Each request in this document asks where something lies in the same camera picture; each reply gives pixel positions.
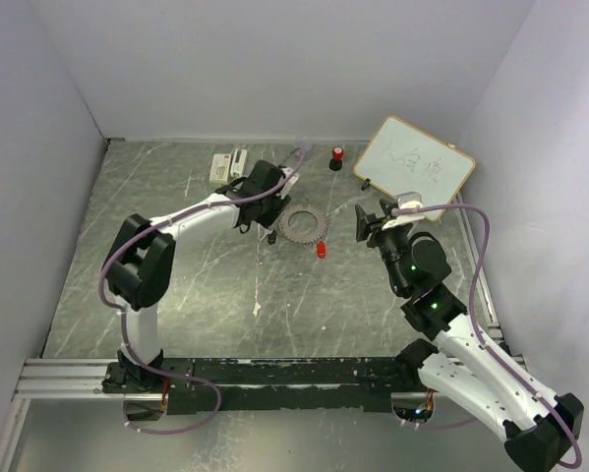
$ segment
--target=red cylinder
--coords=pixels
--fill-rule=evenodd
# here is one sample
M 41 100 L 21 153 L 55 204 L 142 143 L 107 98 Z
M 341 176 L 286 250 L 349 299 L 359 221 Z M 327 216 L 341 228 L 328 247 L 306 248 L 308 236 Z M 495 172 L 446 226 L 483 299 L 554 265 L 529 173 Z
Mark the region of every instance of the red cylinder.
M 333 148 L 333 160 L 342 160 L 344 157 L 344 149 L 340 146 Z
M 326 256 L 326 246 L 324 245 L 324 241 L 321 241 L 316 245 L 316 252 L 320 259 L 324 259 Z

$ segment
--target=tabletop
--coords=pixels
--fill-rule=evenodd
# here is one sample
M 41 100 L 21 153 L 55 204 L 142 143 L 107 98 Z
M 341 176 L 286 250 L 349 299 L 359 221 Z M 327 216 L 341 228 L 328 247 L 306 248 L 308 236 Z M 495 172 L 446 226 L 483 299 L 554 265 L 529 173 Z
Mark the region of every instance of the tabletop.
M 335 145 L 314 145 L 292 203 L 326 211 L 326 258 L 316 247 L 277 237 L 260 241 L 224 231 L 192 241 L 175 255 L 170 287 L 159 304 L 159 336 L 167 357 L 394 356 L 418 336 L 390 291 L 379 251 L 355 241 L 356 204 L 381 214 L 379 191 L 361 190 L 352 172 L 366 144 L 341 144 L 344 167 L 328 168 Z M 119 321 L 97 298 L 102 263 L 123 220 L 133 213 L 165 215 L 211 192 L 212 155 L 245 148 L 255 161 L 280 163 L 289 144 L 112 142 L 82 225 L 43 357 L 111 358 L 120 345 Z M 303 228 L 306 221 L 295 224 Z M 452 274 L 445 284 L 465 304 L 473 271 L 470 232 L 459 211 L 418 229 L 442 243 Z M 481 324 L 484 297 L 477 298 Z

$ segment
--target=white wall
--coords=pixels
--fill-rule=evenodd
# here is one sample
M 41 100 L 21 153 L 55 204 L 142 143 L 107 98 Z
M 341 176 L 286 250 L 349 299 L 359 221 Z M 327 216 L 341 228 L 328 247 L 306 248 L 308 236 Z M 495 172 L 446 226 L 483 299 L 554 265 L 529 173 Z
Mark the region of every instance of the white wall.
M 537 2 L 460 145 L 478 160 L 465 199 L 493 222 L 504 334 L 584 402 L 589 470 L 589 0 Z
M 104 136 L 456 142 L 533 0 L 30 0 Z
M 102 149 L 31 6 L 0 0 L 0 430 L 49 330 Z

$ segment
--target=gray floor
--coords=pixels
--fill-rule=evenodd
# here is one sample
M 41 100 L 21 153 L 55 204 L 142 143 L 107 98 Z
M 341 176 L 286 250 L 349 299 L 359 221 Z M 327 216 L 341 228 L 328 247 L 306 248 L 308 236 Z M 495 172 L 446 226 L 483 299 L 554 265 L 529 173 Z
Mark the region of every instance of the gray floor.
M 466 412 L 446 398 L 432 422 Z M 180 428 L 197 417 L 166 417 Z M 355 409 L 220 413 L 185 435 L 124 428 L 121 404 L 34 400 L 11 472 L 513 472 L 503 445 L 476 422 L 453 431 L 401 428 L 396 417 Z
M 113 143 L 101 169 L 44 357 L 111 358 L 119 347 L 115 314 L 95 292 L 102 262 L 122 221 L 138 212 L 163 215 L 206 197 L 211 156 L 242 146 L 251 163 L 281 162 L 289 145 Z M 293 202 L 326 209 L 327 257 L 279 238 L 259 242 L 224 232 L 177 250 L 173 279 L 159 308 L 167 356 L 386 356 L 416 337 L 389 290 L 377 250 L 355 242 L 355 204 L 381 212 L 374 189 L 352 173 L 363 145 L 346 145 L 342 171 L 327 168 L 332 146 L 314 146 Z M 467 300 L 472 273 L 458 212 L 419 223 L 442 242 L 453 268 L 447 286 Z M 481 322 L 486 320 L 482 299 Z M 256 303 L 261 307 L 254 314 Z

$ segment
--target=gear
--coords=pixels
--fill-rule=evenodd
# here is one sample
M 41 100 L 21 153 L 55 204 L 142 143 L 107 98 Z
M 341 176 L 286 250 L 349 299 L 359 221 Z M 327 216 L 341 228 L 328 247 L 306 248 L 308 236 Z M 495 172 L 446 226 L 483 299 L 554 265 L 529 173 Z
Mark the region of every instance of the gear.
M 308 213 L 316 219 L 316 229 L 309 233 L 299 233 L 290 226 L 290 218 L 295 213 Z M 326 237 L 329 229 L 329 217 L 317 206 L 309 204 L 290 205 L 281 213 L 278 220 L 279 232 L 286 238 L 297 244 L 316 244 Z

